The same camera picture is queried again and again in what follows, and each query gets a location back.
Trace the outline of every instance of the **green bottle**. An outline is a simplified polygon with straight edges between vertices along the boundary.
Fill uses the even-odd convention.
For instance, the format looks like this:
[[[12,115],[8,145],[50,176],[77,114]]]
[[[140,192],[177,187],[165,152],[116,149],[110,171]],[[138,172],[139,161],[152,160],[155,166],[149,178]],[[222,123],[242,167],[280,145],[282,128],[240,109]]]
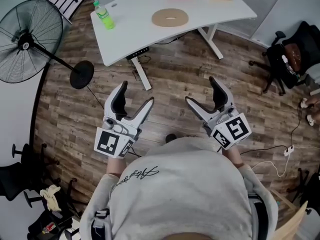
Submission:
[[[115,27],[115,23],[110,17],[107,9],[104,6],[100,6],[99,1],[94,1],[93,5],[95,13],[99,16],[107,30],[111,30]]]

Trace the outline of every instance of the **round cork mat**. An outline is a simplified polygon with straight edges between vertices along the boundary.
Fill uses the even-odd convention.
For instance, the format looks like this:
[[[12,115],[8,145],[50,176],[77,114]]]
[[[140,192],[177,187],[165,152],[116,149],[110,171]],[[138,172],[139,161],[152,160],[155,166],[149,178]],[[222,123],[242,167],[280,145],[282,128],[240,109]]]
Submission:
[[[178,27],[189,21],[188,14],[180,9],[162,9],[152,15],[153,24],[160,27]]]

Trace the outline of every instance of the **standing fan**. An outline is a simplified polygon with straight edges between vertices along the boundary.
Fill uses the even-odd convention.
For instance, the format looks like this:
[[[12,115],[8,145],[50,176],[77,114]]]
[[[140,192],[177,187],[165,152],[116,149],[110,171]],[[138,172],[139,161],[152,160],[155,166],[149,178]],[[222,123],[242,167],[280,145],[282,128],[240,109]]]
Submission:
[[[0,21],[0,80],[26,81],[54,59],[71,70],[72,87],[84,88],[94,75],[94,65],[84,60],[72,67],[54,55],[62,32],[61,14],[48,0],[28,0],[11,9]]]

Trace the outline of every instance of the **gray sweatshirt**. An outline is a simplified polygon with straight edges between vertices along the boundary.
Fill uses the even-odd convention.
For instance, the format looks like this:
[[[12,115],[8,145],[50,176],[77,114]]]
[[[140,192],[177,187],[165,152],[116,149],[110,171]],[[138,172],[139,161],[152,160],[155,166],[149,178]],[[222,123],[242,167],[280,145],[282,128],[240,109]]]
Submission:
[[[91,240],[95,219],[106,240],[161,240],[199,233],[213,240],[252,239],[248,191],[264,201],[268,239],[276,229],[278,206],[248,165],[237,169],[201,138],[179,138],[132,162],[121,178],[106,174],[82,215],[82,240]]]

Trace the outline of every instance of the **wooden floor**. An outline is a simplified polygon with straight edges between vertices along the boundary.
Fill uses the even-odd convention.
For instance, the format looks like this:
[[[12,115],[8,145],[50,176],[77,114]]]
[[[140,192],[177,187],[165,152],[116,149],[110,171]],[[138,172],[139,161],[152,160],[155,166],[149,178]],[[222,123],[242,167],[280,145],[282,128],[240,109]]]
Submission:
[[[129,115],[149,97],[155,98],[154,107],[142,125],[140,139],[134,145],[136,153],[144,155],[149,149],[163,145],[170,133],[207,138],[202,123],[187,107],[184,98],[190,96],[212,107],[209,76],[230,88],[238,110],[245,113],[250,124],[252,134],[240,143],[240,151],[291,145],[290,133],[298,124],[297,106],[307,95],[307,88],[287,89],[286,95],[279,96],[278,87],[272,84],[269,92],[262,94],[268,73],[249,66],[248,61],[263,62],[263,48],[219,31],[214,42],[224,56],[221,60],[196,31],[167,45],[152,45],[145,53],[150,61],[145,63],[149,58],[141,58],[152,85],[151,90],[145,91],[126,59],[104,66],[90,18],[94,10],[92,2],[86,0],[74,15],[58,55],[72,65],[82,60],[94,63],[95,73],[89,87],[103,104],[113,88],[125,80],[128,81],[125,95]],[[34,146],[39,150],[41,143],[47,143],[46,155],[60,161],[59,166],[52,167],[53,175],[60,177],[64,186],[71,178],[77,178],[73,195],[88,201],[108,162],[106,156],[94,151],[96,129],[102,125],[104,111],[87,88],[76,90],[70,86],[69,75],[70,71],[60,64],[49,69],[36,116]],[[293,134],[295,151],[286,174],[278,178],[270,163],[254,169],[266,187],[285,192],[298,182],[298,168],[312,173],[317,169],[319,127],[307,125],[304,115]],[[273,161],[282,174],[287,161],[283,151],[281,147],[253,151],[244,154],[243,159],[252,167],[259,162]],[[129,162],[134,159],[136,157],[128,155]]]

